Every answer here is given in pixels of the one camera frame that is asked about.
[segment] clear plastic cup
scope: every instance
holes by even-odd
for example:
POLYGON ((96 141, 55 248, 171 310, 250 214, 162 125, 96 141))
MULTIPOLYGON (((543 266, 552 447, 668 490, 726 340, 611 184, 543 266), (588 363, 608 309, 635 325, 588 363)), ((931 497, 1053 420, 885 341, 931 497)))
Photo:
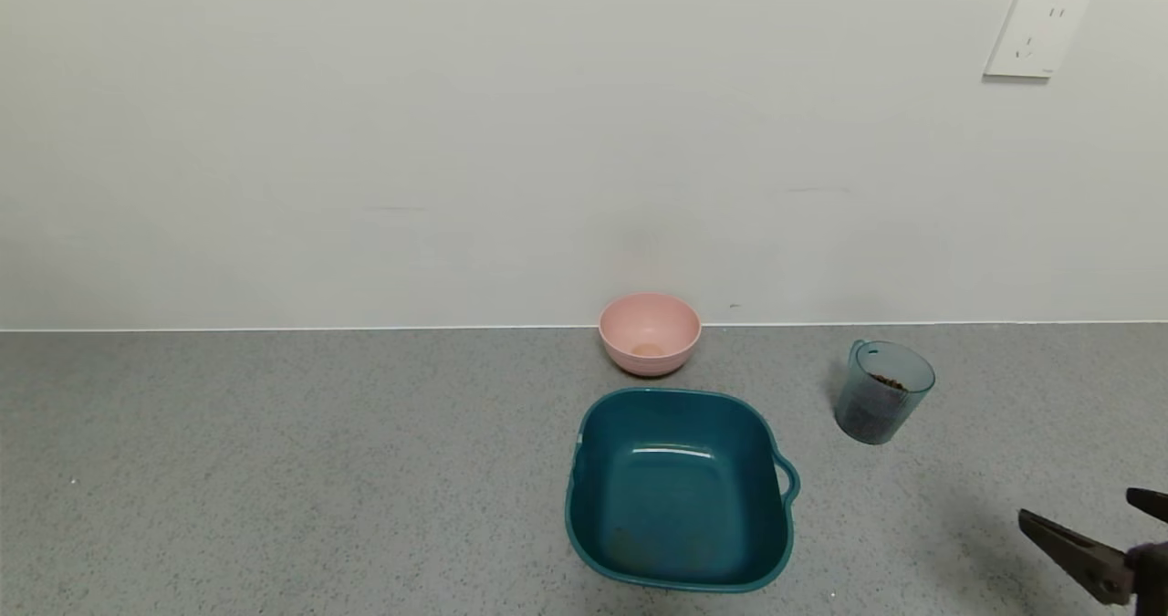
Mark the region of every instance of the clear plastic cup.
POLYGON ((912 349, 897 342, 856 340, 835 421, 861 443, 887 443, 934 383, 933 367, 912 349))

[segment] speckled countertop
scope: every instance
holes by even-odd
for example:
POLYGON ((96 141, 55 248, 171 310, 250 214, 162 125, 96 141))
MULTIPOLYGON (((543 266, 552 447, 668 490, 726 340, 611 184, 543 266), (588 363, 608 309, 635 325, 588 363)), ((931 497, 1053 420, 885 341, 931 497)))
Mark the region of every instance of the speckled countertop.
POLYGON ((1124 501, 1168 489, 1166 349, 1166 325, 708 328, 654 385, 755 404, 804 492, 784 574, 704 595, 569 546, 580 416, 639 383, 593 331, 5 334, 0 612, 1114 615, 1015 517, 1168 539, 1124 501), (830 414, 856 337, 940 378, 880 448, 830 414))

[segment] teal basin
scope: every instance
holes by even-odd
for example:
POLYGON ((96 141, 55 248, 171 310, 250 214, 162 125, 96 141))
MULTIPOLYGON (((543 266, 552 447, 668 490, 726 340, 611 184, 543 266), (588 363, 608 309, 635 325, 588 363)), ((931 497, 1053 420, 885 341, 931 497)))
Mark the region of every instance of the teal basin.
POLYGON ((584 415, 564 519, 576 553, 602 575, 743 593, 786 566, 798 494, 799 475, 742 400, 626 388, 584 415))

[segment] pink bowl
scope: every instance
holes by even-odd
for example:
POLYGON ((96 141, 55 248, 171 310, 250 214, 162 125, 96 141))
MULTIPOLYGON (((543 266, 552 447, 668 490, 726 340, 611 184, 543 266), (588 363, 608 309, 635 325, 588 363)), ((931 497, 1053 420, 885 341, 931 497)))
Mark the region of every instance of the pink bowl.
POLYGON ((625 372, 660 376, 694 353, 702 323, 689 304, 659 292, 626 295, 600 313, 600 339, 625 372))

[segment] wall socket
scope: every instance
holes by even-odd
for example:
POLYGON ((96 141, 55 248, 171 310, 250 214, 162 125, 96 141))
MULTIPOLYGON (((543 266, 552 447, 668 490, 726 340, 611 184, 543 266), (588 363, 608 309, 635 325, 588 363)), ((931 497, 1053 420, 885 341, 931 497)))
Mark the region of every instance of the wall socket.
POLYGON ((1091 0, 1014 0, 987 76, 1049 78, 1063 64, 1091 0))

